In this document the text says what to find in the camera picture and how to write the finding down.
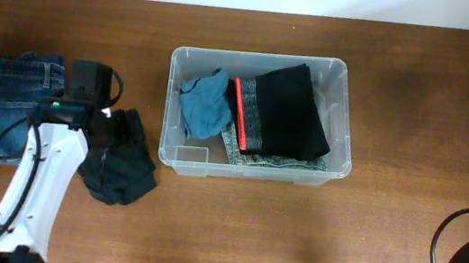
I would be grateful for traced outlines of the black Nike garment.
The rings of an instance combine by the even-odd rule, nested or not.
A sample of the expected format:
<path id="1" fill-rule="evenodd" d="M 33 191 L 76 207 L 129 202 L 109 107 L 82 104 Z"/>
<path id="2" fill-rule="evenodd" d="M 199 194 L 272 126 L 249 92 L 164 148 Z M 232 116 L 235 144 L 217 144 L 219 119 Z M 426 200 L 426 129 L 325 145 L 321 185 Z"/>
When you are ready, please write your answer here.
<path id="1" fill-rule="evenodd" d="M 104 204 L 131 204 L 157 187 L 155 164 L 138 111 L 117 110 L 112 141 L 88 151 L 77 173 L 90 195 Z"/>

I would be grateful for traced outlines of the blue denim cloth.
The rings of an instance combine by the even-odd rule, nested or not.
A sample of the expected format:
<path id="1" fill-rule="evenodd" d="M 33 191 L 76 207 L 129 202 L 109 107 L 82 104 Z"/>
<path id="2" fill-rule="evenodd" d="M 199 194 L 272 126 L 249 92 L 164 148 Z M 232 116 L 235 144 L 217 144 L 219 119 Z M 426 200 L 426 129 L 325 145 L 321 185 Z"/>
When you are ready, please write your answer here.
<path id="1" fill-rule="evenodd" d="M 180 86 L 180 110 L 185 121 L 185 136 L 206 140 L 219 135 L 232 122 L 227 97 L 228 73 L 216 68 L 210 75 L 184 81 Z"/>

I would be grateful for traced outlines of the black shorts red waistband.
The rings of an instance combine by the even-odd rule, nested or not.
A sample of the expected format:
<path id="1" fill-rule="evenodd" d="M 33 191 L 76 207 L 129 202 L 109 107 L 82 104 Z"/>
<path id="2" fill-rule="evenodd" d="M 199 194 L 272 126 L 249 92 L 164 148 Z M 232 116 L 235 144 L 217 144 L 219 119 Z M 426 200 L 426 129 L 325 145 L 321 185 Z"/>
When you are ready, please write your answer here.
<path id="1" fill-rule="evenodd" d="M 302 63 L 251 78 L 236 77 L 229 85 L 241 154 L 313 161 L 330 152 L 309 66 Z"/>

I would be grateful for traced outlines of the light blue denim jeans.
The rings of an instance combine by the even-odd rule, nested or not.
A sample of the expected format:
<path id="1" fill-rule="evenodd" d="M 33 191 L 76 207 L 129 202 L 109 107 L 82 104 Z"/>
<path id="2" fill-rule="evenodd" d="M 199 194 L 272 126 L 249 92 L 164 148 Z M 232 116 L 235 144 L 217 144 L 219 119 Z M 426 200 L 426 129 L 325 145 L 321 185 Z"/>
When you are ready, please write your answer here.
<path id="1" fill-rule="evenodd" d="M 271 155 L 243 155 L 240 153 L 236 131 L 237 128 L 235 127 L 234 122 L 228 124 L 221 131 L 224 147 L 231 165 L 263 168 L 290 168 L 329 172 L 328 155 L 309 161 Z"/>

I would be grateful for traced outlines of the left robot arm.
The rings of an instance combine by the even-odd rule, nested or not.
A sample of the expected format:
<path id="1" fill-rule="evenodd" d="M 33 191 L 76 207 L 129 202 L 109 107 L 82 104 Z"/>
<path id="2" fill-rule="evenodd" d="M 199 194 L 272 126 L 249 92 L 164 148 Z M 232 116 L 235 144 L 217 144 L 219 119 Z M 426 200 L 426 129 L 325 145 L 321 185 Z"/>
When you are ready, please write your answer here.
<path id="1" fill-rule="evenodd" d="M 0 263 L 48 263 L 50 234 L 68 184 L 92 146 L 113 137 L 112 68 L 76 61 L 69 90 L 28 114 L 20 165 L 0 202 Z"/>

